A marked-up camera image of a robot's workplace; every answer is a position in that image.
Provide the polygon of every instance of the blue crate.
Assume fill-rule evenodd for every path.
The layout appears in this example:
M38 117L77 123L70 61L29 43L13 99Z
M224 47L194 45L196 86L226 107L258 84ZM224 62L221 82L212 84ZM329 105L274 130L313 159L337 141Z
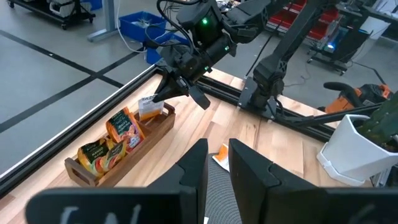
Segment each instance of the blue crate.
M144 11L136 12L127 16L122 16L119 18L119 20L120 20L120 32L123 35L126 35L141 43L146 39L145 28L134 25L132 22L145 20L148 21L150 24L155 24L159 26L160 28L150 27L148 29L148 35L151 39L154 39L164 34L165 32L164 29L166 28L165 19Z
M183 44L187 44L187 45L189 44L189 41L187 39L177 36L173 32L168 32L165 35L163 35L162 37L155 39L155 41L158 44L163 44L164 42L166 42L168 40L177 40ZM157 53L156 49L152 49L152 48L147 49L147 63L153 65L160 59L161 59L161 56L159 55L159 53Z
M102 0L82 0L82 2L90 2L91 3L91 11L102 9Z

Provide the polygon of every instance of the wooden table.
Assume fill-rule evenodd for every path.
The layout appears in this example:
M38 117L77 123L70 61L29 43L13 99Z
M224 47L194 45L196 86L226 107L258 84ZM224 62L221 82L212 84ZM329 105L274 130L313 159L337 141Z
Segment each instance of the wooden table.
M213 70L211 78L242 89L241 79L221 71ZM137 109L139 98L153 94L160 76L154 76L143 84L110 113L92 125L84 134L70 143L62 152L43 165L23 183L0 200L1 223L25 223L24 206L37 192L52 187L76 187L69 179L64 166L67 157L76 155L77 149L97 140L105 132L105 122L123 107ZM263 156L276 162L295 175L318 186L344 186L331 179L316 159L322 142L285 128L279 124L261 119L233 105L208 96L211 105L201 109L191 98L181 96L167 100L175 107L174 128L118 183L118 187L147 186L175 162L199 139L208 138L209 153L218 152L229 138L238 138ZM280 96L285 108L302 115L319 115L323 112L312 107Z

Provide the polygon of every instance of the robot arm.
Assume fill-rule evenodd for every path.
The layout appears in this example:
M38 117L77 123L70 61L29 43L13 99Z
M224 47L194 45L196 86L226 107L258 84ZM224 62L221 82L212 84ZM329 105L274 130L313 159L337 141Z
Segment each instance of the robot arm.
M246 1L225 15L220 13L215 0L199 0L182 7L177 20L183 30L192 33L193 50L176 43L163 47L160 54L164 61L158 66L163 69L165 76L154 101L190 95L203 109L209 107L210 101L195 86L196 81L206 72L210 73L211 67L225 55L235 56L238 43L246 44L254 40L266 27L269 17L279 12L289 1ZM323 11L335 3L331 0L307 1L274 52L255 67L253 79L257 87L252 94L251 104L264 108L271 96L282 93L287 62Z

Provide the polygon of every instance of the wooden tray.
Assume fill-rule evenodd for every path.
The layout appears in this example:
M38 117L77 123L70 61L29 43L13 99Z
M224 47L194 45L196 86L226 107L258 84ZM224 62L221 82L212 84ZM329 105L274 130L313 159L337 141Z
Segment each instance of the wooden tray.
M174 126L175 109L164 104L167 110L153 119L139 121L138 111L134 113L145 139L129 154L116 164L101 178L86 170L75 156L65 159L65 167L69 178L82 187L113 187L115 186Z

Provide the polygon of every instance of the green led light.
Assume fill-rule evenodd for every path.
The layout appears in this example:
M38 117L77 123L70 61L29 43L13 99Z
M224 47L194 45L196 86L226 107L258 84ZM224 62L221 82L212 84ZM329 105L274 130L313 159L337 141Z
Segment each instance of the green led light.
M203 25L206 25L208 22L209 22L209 21L207 21L207 18L203 18L203 19L201 20L201 23L202 23Z

